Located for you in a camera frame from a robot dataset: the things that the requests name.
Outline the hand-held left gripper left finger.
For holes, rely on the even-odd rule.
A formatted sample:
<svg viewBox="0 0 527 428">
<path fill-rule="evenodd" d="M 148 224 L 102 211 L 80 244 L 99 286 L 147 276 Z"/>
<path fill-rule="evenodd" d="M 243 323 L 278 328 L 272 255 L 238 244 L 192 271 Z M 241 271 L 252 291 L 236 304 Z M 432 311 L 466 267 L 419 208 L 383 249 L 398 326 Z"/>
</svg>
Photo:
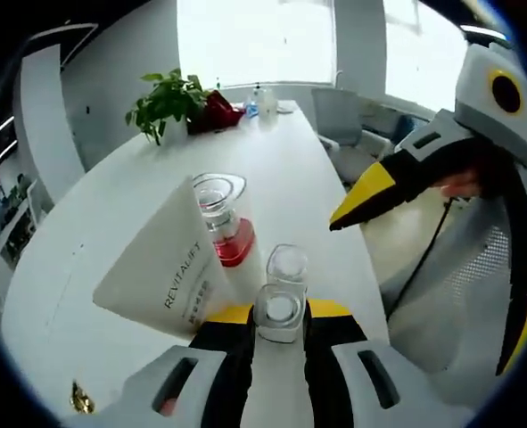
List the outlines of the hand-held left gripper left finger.
<svg viewBox="0 0 527 428">
<path fill-rule="evenodd" d="M 237 427 L 251 386 L 252 305 L 205 321 L 187 347 L 173 346 L 126 380 L 122 427 Z"/>
</svg>

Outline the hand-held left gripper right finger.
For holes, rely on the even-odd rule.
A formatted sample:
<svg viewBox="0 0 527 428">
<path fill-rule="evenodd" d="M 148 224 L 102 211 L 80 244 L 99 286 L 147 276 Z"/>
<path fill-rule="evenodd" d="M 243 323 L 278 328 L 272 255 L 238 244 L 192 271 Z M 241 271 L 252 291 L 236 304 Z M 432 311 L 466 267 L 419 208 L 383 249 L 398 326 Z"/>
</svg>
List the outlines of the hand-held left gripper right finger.
<svg viewBox="0 0 527 428">
<path fill-rule="evenodd" d="M 369 340 L 350 310 L 309 299 L 304 373 L 316 427 L 429 427 L 431 392 L 390 346 Z"/>
</svg>

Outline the person's right hand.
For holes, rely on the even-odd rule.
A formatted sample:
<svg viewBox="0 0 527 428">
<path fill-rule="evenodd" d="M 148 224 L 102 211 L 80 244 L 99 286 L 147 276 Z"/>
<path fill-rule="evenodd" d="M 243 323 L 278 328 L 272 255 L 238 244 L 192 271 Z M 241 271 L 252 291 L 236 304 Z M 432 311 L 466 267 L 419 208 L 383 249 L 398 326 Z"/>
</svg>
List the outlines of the person's right hand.
<svg viewBox="0 0 527 428">
<path fill-rule="evenodd" d="M 435 185 L 448 198 L 472 198 L 482 193 L 479 176 L 473 169 L 445 177 Z"/>
</svg>

